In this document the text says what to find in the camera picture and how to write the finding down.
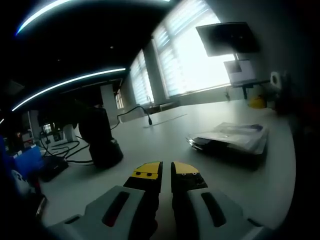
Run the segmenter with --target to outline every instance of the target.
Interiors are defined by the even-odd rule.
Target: ceiling light
[[[18,35],[18,33],[20,33],[20,31],[22,29],[24,29],[29,23],[31,23],[33,20],[35,20],[37,17],[39,17],[40,15],[44,14],[45,12],[49,11],[50,9],[53,9],[54,7],[57,7],[61,4],[64,4],[66,2],[69,2],[71,0],[57,0],[54,1],[53,3],[50,3],[49,5],[45,6],[44,8],[40,9],[39,11],[37,11],[35,14],[33,14],[31,17],[29,17],[22,25],[21,27],[18,29],[18,31],[16,32],[16,36]]]
[[[44,94],[45,92],[48,92],[52,89],[55,89],[57,87],[60,87],[62,85],[65,85],[65,84],[69,84],[69,83],[72,83],[72,82],[75,82],[75,81],[78,81],[78,80],[81,80],[81,79],[86,79],[86,78],[90,78],[90,77],[93,77],[93,76],[97,76],[97,75],[102,75],[102,74],[108,74],[108,73],[114,73],[114,72],[120,72],[120,71],[125,71],[126,69],[125,68],[118,68],[118,69],[113,69],[113,70],[107,70],[107,71],[100,71],[100,72],[96,72],[96,73],[92,73],[92,74],[88,74],[88,75],[84,75],[84,76],[80,76],[80,77],[76,77],[76,78],[73,78],[73,79],[70,79],[68,81],[64,81],[64,82],[61,82],[61,83],[58,83],[54,86],[51,86],[51,87],[48,87],[46,88],[45,90],[42,90],[38,93],[36,93],[35,95],[25,99],[24,101],[22,101],[21,103],[19,103],[17,106],[15,106],[11,111],[15,111],[17,110],[18,108],[20,108],[22,105],[24,105],[25,103],[29,102],[31,99],[34,99],[35,97],[41,95],[41,94]]]

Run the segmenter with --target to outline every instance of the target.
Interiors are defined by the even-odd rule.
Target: table surface
[[[163,161],[163,175],[156,213],[158,229],[151,239],[176,239],[170,172],[173,161],[197,168],[209,188],[220,189],[238,203],[245,217],[271,229],[283,222],[296,179],[294,142],[286,118],[269,108],[250,108],[243,100],[180,106],[153,114],[151,118],[154,124],[175,119],[148,128],[144,128],[148,126],[147,117],[120,124],[112,130],[124,154],[119,164],[105,170],[70,164],[52,181],[41,183],[48,198],[42,217],[45,226],[84,214],[87,204],[113,186],[122,186],[136,167],[154,161]],[[222,122],[258,123],[269,128],[266,160],[257,170],[204,156],[187,143],[187,135],[210,131]],[[70,160],[87,161],[91,156],[86,148]]]

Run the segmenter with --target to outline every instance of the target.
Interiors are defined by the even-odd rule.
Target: yellow object
[[[198,169],[189,164],[181,163],[178,161],[174,161],[173,163],[175,165],[175,172],[177,174],[193,174],[199,172]]]
[[[253,109],[264,109],[264,108],[266,108],[266,102],[260,96],[252,98],[248,105],[249,105],[249,107],[251,107]]]
[[[155,180],[158,178],[158,170],[160,163],[160,161],[145,163],[133,170],[134,172],[131,176],[134,178]]]

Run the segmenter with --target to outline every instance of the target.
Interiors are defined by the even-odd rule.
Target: desk
[[[156,124],[181,115],[184,116],[149,128],[143,128],[148,125],[147,117],[120,124],[112,130],[124,154],[118,165],[98,170],[94,166],[70,164],[54,180],[41,184],[49,201],[43,223],[50,226],[72,215],[84,214],[87,204],[113,186],[122,186],[134,168],[147,162],[163,161],[160,204],[156,213],[158,229],[152,239],[176,239],[170,164],[180,161],[197,168],[209,187],[219,188],[242,206],[245,216],[269,228],[277,228],[291,205],[296,178],[294,142],[287,120],[268,108],[249,108],[243,100],[180,106],[151,117]],[[188,134],[210,131],[221,122],[268,126],[267,157],[258,170],[216,161],[197,153],[187,143]],[[70,158],[90,159],[88,149]]]

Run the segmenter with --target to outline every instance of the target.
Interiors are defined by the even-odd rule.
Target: ceiling
[[[39,90],[75,77],[116,68],[130,68],[137,53],[178,2],[162,0],[72,0],[19,26],[48,3],[6,1],[10,17],[3,19],[3,88],[10,80],[24,86],[14,96],[1,94],[0,108],[11,108]],[[78,88],[108,79],[124,79],[129,71],[101,75],[62,87]],[[119,88],[114,81],[114,90]]]

